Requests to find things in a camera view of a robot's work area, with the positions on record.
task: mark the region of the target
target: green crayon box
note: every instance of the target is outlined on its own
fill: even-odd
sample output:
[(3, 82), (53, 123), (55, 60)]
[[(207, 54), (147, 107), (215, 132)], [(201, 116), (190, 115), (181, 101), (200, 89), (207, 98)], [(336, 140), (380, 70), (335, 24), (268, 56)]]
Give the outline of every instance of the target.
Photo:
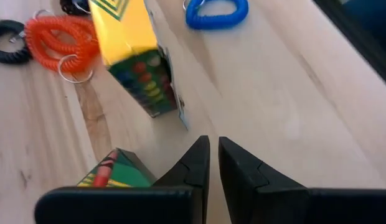
[[(153, 174), (139, 160), (133, 152), (117, 149), (118, 157), (113, 166), (107, 187), (150, 187), (156, 181)], [(91, 187), (95, 179), (98, 166), (93, 168), (78, 184), (77, 187)]]

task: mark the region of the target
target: wood grain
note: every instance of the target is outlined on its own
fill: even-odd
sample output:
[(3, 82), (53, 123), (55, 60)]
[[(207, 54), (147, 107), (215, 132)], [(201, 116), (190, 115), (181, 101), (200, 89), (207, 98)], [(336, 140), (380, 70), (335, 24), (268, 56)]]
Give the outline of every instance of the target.
[[(0, 223), (33, 223), (39, 196), (76, 184), (114, 147), (160, 177), (203, 134), (209, 223), (230, 223), (219, 136), (308, 187), (386, 188), (386, 85), (310, 0), (251, 0), (242, 24), (212, 32), (186, 27), (182, 1), (147, 4), (189, 131), (176, 112), (151, 119), (99, 61), (82, 85), (37, 62), (0, 65)], [(0, 19), (26, 21), (41, 8), (60, 12), (57, 1), (17, 0), (0, 2)], [(214, 2), (202, 13), (231, 9)]]

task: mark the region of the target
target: blue keychain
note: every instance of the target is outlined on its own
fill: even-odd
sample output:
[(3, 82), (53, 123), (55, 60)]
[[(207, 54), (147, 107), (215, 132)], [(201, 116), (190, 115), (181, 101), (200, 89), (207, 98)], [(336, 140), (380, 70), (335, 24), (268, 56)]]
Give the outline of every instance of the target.
[(191, 0), (186, 7), (186, 0), (183, 8), (186, 10), (186, 23), (192, 29), (214, 30), (231, 28), (242, 22), (248, 14), (247, 0), (228, 0), (236, 5), (236, 11), (229, 15), (199, 16), (199, 8), (205, 2), (214, 0)]

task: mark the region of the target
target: crayon box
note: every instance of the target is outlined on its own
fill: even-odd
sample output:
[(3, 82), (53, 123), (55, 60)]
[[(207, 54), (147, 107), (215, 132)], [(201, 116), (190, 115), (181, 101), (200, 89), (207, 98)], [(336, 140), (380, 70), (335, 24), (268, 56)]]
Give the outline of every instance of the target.
[[(117, 149), (118, 157), (114, 163), (107, 187), (150, 187), (156, 181), (155, 176), (144, 166), (133, 152)], [(91, 187), (98, 166), (93, 168), (77, 187)]]
[(177, 109), (169, 60), (144, 0), (89, 0), (103, 63), (153, 118)]

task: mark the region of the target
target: yellow crayon box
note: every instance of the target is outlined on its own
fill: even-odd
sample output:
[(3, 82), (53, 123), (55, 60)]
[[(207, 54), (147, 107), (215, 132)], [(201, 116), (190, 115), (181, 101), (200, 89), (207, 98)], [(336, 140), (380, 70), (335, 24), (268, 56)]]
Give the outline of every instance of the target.
[(177, 108), (144, 0), (89, 0), (103, 63), (151, 117)]

